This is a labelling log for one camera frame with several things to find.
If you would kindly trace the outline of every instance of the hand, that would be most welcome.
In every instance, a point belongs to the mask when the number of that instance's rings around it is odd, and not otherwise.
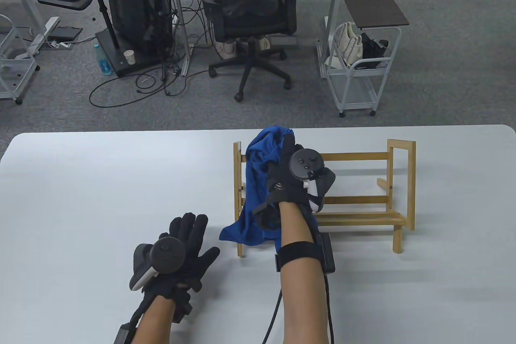
[[[268,164],[267,189],[270,192],[267,197],[268,204],[277,206],[280,202],[293,202],[310,208],[303,182],[292,175],[289,167],[292,155],[299,149],[303,147],[295,144],[293,134],[284,136],[280,162]]]
[[[156,296],[174,300],[176,303],[174,322],[179,322],[185,314],[190,314],[190,295],[187,291],[190,288],[195,292],[201,290],[201,278],[221,253],[219,248],[213,247],[199,256],[207,224],[206,215],[196,217],[193,213],[186,213],[183,217],[176,217],[170,223],[169,233],[160,235],[160,239],[164,237],[179,239],[185,247],[186,258],[179,270],[172,274],[158,274],[144,286],[142,291],[144,303],[153,300]]]

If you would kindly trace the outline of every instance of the water bottle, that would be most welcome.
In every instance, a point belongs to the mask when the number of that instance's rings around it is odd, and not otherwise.
[[[107,60],[106,55],[104,51],[100,48],[98,44],[94,45],[95,47],[95,55],[98,62],[98,65],[100,66],[100,69],[102,70],[102,74],[104,75],[111,75],[112,70],[111,66],[109,65],[109,60]]]

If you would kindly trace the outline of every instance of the wooden rack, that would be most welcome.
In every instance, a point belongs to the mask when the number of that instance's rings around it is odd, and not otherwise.
[[[393,163],[394,149],[408,151],[408,183],[407,183],[407,216],[401,215],[393,209]],[[324,204],[385,204],[385,211],[362,213],[318,213],[316,214],[319,226],[393,226],[392,250],[398,254],[403,252],[403,227],[413,231],[415,229],[415,199],[416,199],[416,143],[415,141],[387,140],[387,152],[364,153],[323,153],[324,161],[365,161],[387,160],[387,179],[376,180],[379,187],[386,191],[386,195],[379,196],[327,196]],[[235,221],[240,217],[245,198],[242,191],[242,163],[246,157],[241,152],[241,143],[233,143],[234,168],[234,195]],[[243,257],[242,245],[238,244],[237,253]]]

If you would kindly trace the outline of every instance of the floor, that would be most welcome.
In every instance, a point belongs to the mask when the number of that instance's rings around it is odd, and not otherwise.
[[[344,119],[319,78],[315,41],[330,0],[298,0],[299,46],[277,61],[292,75],[293,88],[262,71],[252,71],[245,100],[233,95],[242,73],[224,69],[210,79],[188,79],[179,97],[158,93],[121,108],[97,108],[90,92],[106,80],[94,57],[95,41],[70,51],[42,51],[41,71],[34,75],[24,102],[0,101],[0,155],[23,132],[182,130],[288,127],[462,125],[504,123],[516,127],[516,0],[396,0],[411,25],[404,29],[376,117],[354,111]],[[61,25],[84,28],[81,38],[104,29],[96,1],[83,12],[40,6],[44,16],[61,16]],[[27,23],[19,0],[0,0],[0,13]],[[342,12],[344,20],[349,16]],[[197,21],[188,33],[201,33]],[[195,49],[190,74],[218,60],[213,49]],[[173,93],[184,80],[172,84]],[[137,99],[134,80],[122,79],[99,89],[97,104]]]

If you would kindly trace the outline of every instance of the white handbag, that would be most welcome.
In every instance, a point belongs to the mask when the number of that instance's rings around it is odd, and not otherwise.
[[[343,27],[341,28],[341,32],[337,38],[337,48],[341,54],[343,54],[344,51],[348,49],[351,39],[353,39],[355,36],[356,35],[353,32],[352,24],[349,21],[346,21],[346,23],[344,23]]]
[[[346,49],[341,52],[341,57],[348,68],[356,61],[361,60],[364,55],[364,46],[362,45],[362,37],[360,35],[354,36],[350,39],[350,43]]]

